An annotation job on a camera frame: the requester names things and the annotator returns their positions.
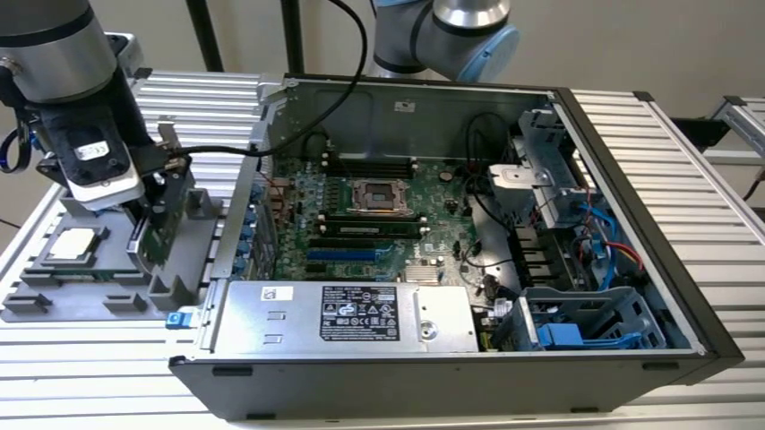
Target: metal post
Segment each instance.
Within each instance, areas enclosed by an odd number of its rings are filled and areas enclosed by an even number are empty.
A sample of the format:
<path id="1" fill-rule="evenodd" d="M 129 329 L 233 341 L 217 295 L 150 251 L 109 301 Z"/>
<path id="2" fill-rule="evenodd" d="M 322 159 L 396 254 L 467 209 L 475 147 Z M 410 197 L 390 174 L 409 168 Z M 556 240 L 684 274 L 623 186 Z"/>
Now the metal post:
<path id="1" fill-rule="evenodd" d="M 224 72 L 224 60 L 216 38 L 212 11 L 208 8 L 208 0 L 188 0 L 189 15 L 194 24 L 197 41 L 201 44 L 202 58 L 209 72 Z"/>
<path id="2" fill-rule="evenodd" d="M 282 22 L 285 24 L 285 44 L 288 46 L 290 73 L 305 73 L 300 0 L 282 0 Z"/>

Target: cable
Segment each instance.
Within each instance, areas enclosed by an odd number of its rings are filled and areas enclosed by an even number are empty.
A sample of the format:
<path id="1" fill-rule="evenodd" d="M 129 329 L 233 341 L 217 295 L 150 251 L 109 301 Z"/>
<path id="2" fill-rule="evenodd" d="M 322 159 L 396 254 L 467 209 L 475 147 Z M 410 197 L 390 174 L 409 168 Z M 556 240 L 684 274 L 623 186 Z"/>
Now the cable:
<path id="1" fill-rule="evenodd" d="M 471 118 L 471 121 L 468 122 L 468 127 L 465 127 L 465 159 L 468 161 L 468 167 L 469 168 L 471 168 L 471 163 L 472 163 L 472 157 L 471 157 L 472 135 L 471 135 L 471 131 L 475 128 L 476 121 L 479 120 L 479 118 L 483 118 L 484 116 L 492 116 L 492 117 L 497 118 L 503 122 L 503 124 L 505 125 L 505 130 L 508 130 L 511 128 L 508 121 L 505 120 L 503 115 L 500 115 L 496 112 L 483 112 L 483 113 L 477 114 L 473 118 Z"/>
<path id="2" fill-rule="evenodd" d="M 472 180 L 475 180 L 475 182 L 477 182 L 477 180 L 480 178 L 484 178 L 487 181 L 489 180 L 487 177 L 479 176 L 479 175 L 473 175 L 468 178 L 468 181 L 465 181 L 465 194 L 468 194 L 468 184 L 471 183 Z M 500 224 L 500 226 L 503 226 L 505 228 L 505 230 L 509 233 L 513 233 L 515 230 L 513 228 L 505 223 L 505 221 L 503 219 L 500 219 L 500 217 L 489 210 L 489 208 L 487 207 L 485 203 L 481 201 L 481 199 L 479 198 L 479 192 L 475 190 L 473 191 L 473 195 L 476 198 L 476 202 L 479 203 L 479 206 L 481 206 L 481 209 L 484 210 L 484 212 L 487 212 L 487 215 L 489 215 L 489 218 L 495 220 L 495 222 L 497 224 Z"/>
<path id="3" fill-rule="evenodd" d="M 479 264 L 479 263 L 468 260 L 468 254 L 473 251 L 473 249 L 476 248 L 476 245 L 479 245 L 480 242 L 481 242 L 480 240 L 476 241 L 475 244 L 471 245 L 469 248 L 463 253 L 463 262 L 468 263 L 468 265 L 471 265 L 471 266 L 475 266 L 477 269 L 487 269 L 488 267 L 499 266 L 501 264 L 505 264 L 507 262 L 515 262 L 515 260 L 512 258 L 508 258 L 507 260 L 501 260 L 499 262 L 493 262 L 492 264 Z"/>
<path id="4" fill-rule="evenodd" d="M 369 50 L 369 40 L 368 40 L 368 29 L 364 26 L 364 22 L 361 21 L 360 16 L 354 12 L 354 10 L 349 7 L 348 4 L 342 2 L 342 0 L 328 0 L 332 4 L 341 8 L 341 10 L 350 16 L 350 18 L 357 23 L 357 27 L 360 27 L 360 35 L 361 35 L 361 57 L 360 57 L 360 66 L 357 68 L 357 72 L 354 74 L 353 79 L 350 80 L 350 84 L 344 91 L 344 94 L 337 99 L 333 106 L 325 111 L 322 115 L 320 115 L 314 121 L 312 121 L 298 132 L 296 132 L 292 136 L 289 136 L 280 145 L 274 146 L 268 150 L 242 150 L 240 148 L 230 148 L 228 146 L 221 145 L 201 145 L 193 148 L 181 148 L 177 150 L 177 155 L 189 155 L 202 152 L 226 152 L 230 154 L 245 155 L 246 157 L 268 157 L 269 155 L 278 154 L 288 150 L 288 148 L 300 141 L 301 137 L 312 132 L 314 127 L 322 124 L 330 115 L 337 111 L 340 106 L 346 102 L 350 97 L 350 94 L 357 89 L 357 85 L 361 81 L 361 76 L 364 74 L 364 67 L 368 61 L 368 50 Z"/>
<path id="5" fill-rule="evenodd" d="M 617 242 L 607 242 L 605 244 L 608 246 L 611 246 L 612 248 L 617 248 L 625 254 L 631 255 L 633 257 L 632 260 L 635 262 L 637 262 L 639 269 L 640 270 L 644 269 L 644 259 L 641 258 L 641 256 L 637 254 L 636 250 L 631 246 L 628 246 L 625 244 L 620 244 Z"/>
<path id="6" fill-rule="evenodd" d="M 609 223 L 609 227 L 612 227 L 612 235 L 613 235 L 613 237 L 617 237 L 617 220 L 615 218 L 612 218 L 609 215 L 607 215 L 605 213 L 603 213 L 603 211 L 600 209 L 593 208 L 592 206 L 588 206 L 587 204 L 580 204 L 579 208 L 584 211 L 588 211 L 589 214 L 595 215 L 596 217 L 599 217 L 600 219 L 607 221 Z"/>
<path id="7" fill-rule="evenodd" d="M 635 259 L 633 255 L 631 253 L 628 253 L 624 249 L 617 248 L 620 250 L 620 252 L 623 253 L 623 255 L 628 258 L 628 260 L 631 262 L 633 262 L 635 264 L 637 264 L 637 260 Z"/>
<path id="8" fill-rule="evenodd" d="M 752 184 L 752 186 L 750 187 L 747 194 L 744 194 L 744 201 L 750 200 L 750 198 L 752 197 L 752 195 L 755 195 L 755 192 L 758 191 L 758 187 L 760 186 L 760 180 L 755 181 L 755 183 Z"/>
<path id="9" fill-rule="evenodd" d="M 540 214 L 543 213 L 543 208 L 551 204 L 551 202 L 555 200 L 555 198 L 561 194 L 561 192 L 559 191 L 556 194 L 553 194 L 548 200 L 545 200 L 543 202 L 543 204 L 537 207 L 537 211 L 535 211 L 535 213 L 532 214 L 532 216 L 529 217 L 529 225 L 533 226 L 535 222 L 537 221 L 537 217 L 540 216 Z"/>
<path id="10" fill-rule="evenodd" d="M 589 235 L 577 236 L 572 241 L 572 243 L 569 244 L 568 251 L 569 251 L 569 257 L 572 258 L 572 263 L 575 264 L 575 270 L 577 271 L 577 276 L 585 282 L 585 287 L 588 288 L 588 290 L 592 291 L 595 288 L 592 280 L 588 275 L 588 270 L 585 269 L 585 265 L 583 264 L 583 262 L 577 259 L 577 244 L 580 242 L 584 242 L 585 240 L 592 240 L 592 237 Z"/>
<path id="11" fill-rule="evenodd" d="M 3 143 L 0 143 L 0 172 L 7 174 L 22 173 L 27 170 L 29 164 L 33 160 L 33 144 L 29 137 L 29 126 L 23 121 L 19 112 L 17 123 L 17 129 L 9 133 Z M 9 155 L 14 141 L 18 141 L 18 160 L 17 165 L 11 167 L 9 164 Z"/>
<path id="12" fill-rule="evenodd" d="M 15 224 L 11 221 L 6 221 L 5 219 L 0 218 L 0 224 L 6 224 L 7 226 L 15 228 L 15 229 L 22 229 L 22 226 L 19 226 L 19 224 Z"/>

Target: power supply label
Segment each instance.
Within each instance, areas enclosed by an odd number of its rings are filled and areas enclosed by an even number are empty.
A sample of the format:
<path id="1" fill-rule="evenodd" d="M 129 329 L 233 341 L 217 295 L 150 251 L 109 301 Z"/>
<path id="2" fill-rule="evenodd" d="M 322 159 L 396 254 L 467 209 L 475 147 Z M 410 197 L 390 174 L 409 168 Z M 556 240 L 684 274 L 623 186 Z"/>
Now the power supply label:
<path id="1" fill-rule="evenodd" d="M 398 323 L 396 287 L 325 287 L 324 340 L 401 340 Z"/>

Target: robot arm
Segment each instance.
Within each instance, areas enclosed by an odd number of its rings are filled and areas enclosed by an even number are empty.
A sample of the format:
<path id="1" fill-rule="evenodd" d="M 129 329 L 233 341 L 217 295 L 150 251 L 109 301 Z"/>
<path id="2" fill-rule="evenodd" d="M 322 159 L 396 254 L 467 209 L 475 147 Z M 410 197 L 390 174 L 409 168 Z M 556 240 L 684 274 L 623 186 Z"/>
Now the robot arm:
<path id="1" fill-rule="evenodd" d="M 520 32 L 508 24 L 511 0 L 376 0 L 378 77 L 417 77 L 432 69 L 460 82 L 489 82 L 508 65 Z"/>
<path id="2" fill-rule="evenodd" d="M 145 197 L 134 158 L 154 140 L 87 0 L 3 1 L 0 99 L 55 157 L 39 171 L 87 209 Z"/>

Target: label sticker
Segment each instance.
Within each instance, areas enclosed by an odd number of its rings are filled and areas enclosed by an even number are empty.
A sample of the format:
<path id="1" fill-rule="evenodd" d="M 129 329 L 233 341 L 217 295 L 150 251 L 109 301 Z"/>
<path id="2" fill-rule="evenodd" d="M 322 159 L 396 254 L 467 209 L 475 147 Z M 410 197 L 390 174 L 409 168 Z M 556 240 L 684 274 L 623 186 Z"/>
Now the label sticker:
<path id="1" fill-rule="evenodd" d="M 324 287 L 325 341 L 401 340 L 396 287 Z"/>
<path id="2" fill-rule="evenodd" d="M 293 287 L 264 287 L 261 292 L 261 300 L 265 302 L 290 301 L 293 294 Z"/>
<path id="3" fill-rule="evenodd" d="M 415 114 L 416 109 L 417 109 L 417 103 L 415 101 L 397 101 L 394 103 L 394 112 Z"/>
<path id="4" fill-rule="evenodd" d="M 109 144 L 106 141 L 90 143 L 79 148 L 75 148 L 75 156 L 81 161 L 90 161 L 98 159 L 109 154 Z"/>

